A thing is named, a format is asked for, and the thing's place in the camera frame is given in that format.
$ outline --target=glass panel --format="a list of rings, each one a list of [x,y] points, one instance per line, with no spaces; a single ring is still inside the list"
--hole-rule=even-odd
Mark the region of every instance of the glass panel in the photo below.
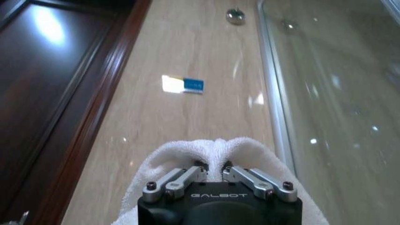
[[[388,5],[262,6],[296,173],[330,224],[400,221],[400,26]]]

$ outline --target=beige tile floor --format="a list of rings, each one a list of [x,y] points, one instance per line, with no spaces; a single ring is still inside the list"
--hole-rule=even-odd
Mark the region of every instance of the beige tile floor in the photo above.
[[[238,6],[244,26],[225,21]],[[249,136],[273,149],[254,0],[153,0],[64,225],[109,224],[145,156],[172,140]],[[161,76],[202,79],[204,94],[162,92]]]

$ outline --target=shower door frame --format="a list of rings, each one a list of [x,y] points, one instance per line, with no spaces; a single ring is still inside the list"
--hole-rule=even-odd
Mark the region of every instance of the shower door frame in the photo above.
[[[381,3],[386,7],[386,10],[393,16],[396,22],[400,24],[400,2],[396,2],[394,0],[381,0]]]
[[[258,41],[260,53],[264,68],[264,78],[269,99],[269,112],[272,117],[272,131],[274,141],[274,152],[277,158],[285,163],[289,170],[296,175],[296,167],[292,156],[292,144],[289,139],[290,130],[290,110],[286,101],[286,93],[282,82],[282,74],[280,70],[280,62],[274,55],[277,55],[274,48],[273,37],[268,33],[268,21],[265,18],[262,5],[265,0],[257,1],[257,27],[258,27]]]

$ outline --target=metal gripper bracket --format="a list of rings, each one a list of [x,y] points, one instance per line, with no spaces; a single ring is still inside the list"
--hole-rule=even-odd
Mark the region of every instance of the metal gripper bracket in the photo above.
[[[284,182],[270,177],[258,169],[245,170],[240,166],[226,167],[222,170],[222,179],[228,182],[241,182],[253,191],[260,199],[268,199],[272,194],[284,201],[294,202],[297,200],[297,190],[292,187],[284,187]]]
[[[184,196],[184,190],[192,182],[204,181],[206,171],[201,166],[192,166],[186,171],[173,169],[156,182],[149,182],[142,188],[142,200],[154,203],[165,193],[168,200],[178,199]]]
[[[20,221],[9,221],[0,225],[22,225],[25,223],[26,217],[28,217],[29,211],[24,212],[22,216],[20,217]]]

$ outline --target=dark wooden door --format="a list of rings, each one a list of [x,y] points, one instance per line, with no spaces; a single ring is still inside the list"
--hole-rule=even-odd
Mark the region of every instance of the dark wooden door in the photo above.
[[[141,17],[134,17],[133,1],[89,3],[96,7],[82,1],[48,0],[9,0],[0,5],[0,223],[16,220],[25,210],[34,214],[48,207],[42,202],[52,198],[50,189],[77,152],[80,167],[70,179],[76,184],[113,93],[113,88],[105,94],[101,88],[106,79],[110,87],[117,83],[138,33],[130,30],[137,27],[132,21],[141,24],[140,12],[148,7],[144,4],[145,9],[136,10]],[[128,19],[133,28],[126,28]],[[133,40],[121,44],[129,30]],[[110,73],[112,63],[118,69]],[[105,105],[92,112],[98,94]],[[74,145],[85,123],[93,130],[80,152]],[[60,193],[65,197],[58,213],[72,191]]]

